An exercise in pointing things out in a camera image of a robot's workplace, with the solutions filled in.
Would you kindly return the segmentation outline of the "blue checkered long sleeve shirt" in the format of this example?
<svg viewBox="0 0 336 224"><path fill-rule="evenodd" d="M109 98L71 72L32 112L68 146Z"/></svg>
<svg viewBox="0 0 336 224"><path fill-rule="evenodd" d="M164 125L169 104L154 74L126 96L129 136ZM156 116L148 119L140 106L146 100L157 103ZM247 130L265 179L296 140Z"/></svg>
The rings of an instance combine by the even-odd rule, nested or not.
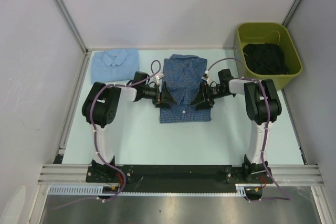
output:
<svg viewBox="0 0 336 224"><path fill-rule="evenodd" d="M160 109L160 123L209 122L211 109L196 110L196 98L207 70L207 59L194 55L173 54L164 60L163 81L176 104Z"/></svg>

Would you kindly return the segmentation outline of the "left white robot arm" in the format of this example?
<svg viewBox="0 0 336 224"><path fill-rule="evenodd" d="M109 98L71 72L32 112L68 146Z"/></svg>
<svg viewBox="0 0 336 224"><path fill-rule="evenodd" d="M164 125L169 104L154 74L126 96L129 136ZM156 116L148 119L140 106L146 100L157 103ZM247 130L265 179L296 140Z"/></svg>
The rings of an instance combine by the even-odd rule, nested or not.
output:
<svg viewBox="0 0 336 224"><path fill-rule="evenodd" d="M164 74L154 76L154 85L149 83L150 76L145 72L137 71L133 80L126 85L107 85L95 82L82 106L82 115L87 123L93 127L95 154L87 170L86 182L107 183L115 178L122 181L122 175L117 171L115 164L115 148L108 140L110 124L117 112L121 112L118 104L121 98L127 101L150 99L156 108L169 109L177 102L169 93L166 82L160 84Z"/></svg>

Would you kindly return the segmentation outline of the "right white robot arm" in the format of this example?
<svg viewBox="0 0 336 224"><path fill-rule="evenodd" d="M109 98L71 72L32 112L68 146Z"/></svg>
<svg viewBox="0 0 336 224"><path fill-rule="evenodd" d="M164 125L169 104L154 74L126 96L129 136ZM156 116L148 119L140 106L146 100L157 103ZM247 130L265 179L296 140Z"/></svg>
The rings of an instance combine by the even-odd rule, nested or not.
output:
<svg viewBox="0 0 336 224"><path fill-rule="evenodd" d="M270 129L282 112L275 84L271 79L234 78L229 69L218 72L219 84L208 83L206 71L200 89L191 102L196 110L210 109L215 99L237 94L245 98L245 108L251 120L251 134L247 153L241 166L227 166L221 171L228 184L271 184L267 161L267 142Z"/></svg>

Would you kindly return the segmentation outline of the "light blue folded shirt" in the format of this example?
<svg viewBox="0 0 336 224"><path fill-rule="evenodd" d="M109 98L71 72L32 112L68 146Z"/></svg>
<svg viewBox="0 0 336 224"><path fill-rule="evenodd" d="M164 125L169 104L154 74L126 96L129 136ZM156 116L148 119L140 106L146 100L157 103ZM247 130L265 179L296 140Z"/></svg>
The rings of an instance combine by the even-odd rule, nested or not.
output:
<svg viewBox="0 0 336 224"><path fill-rule="evenodd" d="M136 48L95 52L91 63L91 83L131 80L139 68L139 52Z"/></svg>

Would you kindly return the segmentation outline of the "black clothes in bin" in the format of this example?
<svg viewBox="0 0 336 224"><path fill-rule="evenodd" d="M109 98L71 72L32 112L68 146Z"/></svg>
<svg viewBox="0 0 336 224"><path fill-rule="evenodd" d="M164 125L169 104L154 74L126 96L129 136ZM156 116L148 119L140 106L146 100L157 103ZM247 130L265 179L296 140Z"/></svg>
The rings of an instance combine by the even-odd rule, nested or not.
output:
<svg viewBox="0 0 336 224"><path fill-rule="evenodd" d="M246 65L259 75L288 74L283 50L275 44L247 44L243 48Z"/></svg>

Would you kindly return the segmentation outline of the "olive green plastic bin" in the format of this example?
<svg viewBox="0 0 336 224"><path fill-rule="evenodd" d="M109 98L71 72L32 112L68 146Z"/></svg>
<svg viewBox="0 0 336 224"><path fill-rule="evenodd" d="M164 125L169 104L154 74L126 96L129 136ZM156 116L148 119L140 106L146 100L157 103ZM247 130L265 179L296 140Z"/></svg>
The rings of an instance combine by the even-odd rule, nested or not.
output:
<svg viewBox="0 0 336 224"><path fill-rule="evenodd" d="M234 55L238 74L273 80L277 90L299 76L303 66L289 31L272 22L242 23L236 29Z"/></svg>

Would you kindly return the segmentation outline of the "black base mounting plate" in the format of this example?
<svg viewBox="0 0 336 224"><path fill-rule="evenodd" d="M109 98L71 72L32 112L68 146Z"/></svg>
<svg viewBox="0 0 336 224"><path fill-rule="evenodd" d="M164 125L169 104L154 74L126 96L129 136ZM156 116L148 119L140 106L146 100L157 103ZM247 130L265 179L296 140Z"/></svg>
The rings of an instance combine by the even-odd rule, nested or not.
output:
<svg viewBox="0 0 336 224"><path fill-rule="evenodd" d="M101 165L88 166L86 182L107 184L105 193L234 193L237 184L263 188L272 180L265 169L247 165Z"/></svg>

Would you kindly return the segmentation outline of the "aluminium frame rail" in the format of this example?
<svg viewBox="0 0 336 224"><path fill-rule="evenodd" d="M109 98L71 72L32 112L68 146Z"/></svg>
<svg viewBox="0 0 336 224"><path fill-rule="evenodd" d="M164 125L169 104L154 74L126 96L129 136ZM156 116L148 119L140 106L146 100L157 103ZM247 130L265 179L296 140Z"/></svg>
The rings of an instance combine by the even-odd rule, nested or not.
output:
<svg viewBox="0 0 336 224"><path fill-rule="evenodd" d="M83 185L89 165L45 164L39 175L40 185Z"/></svg>

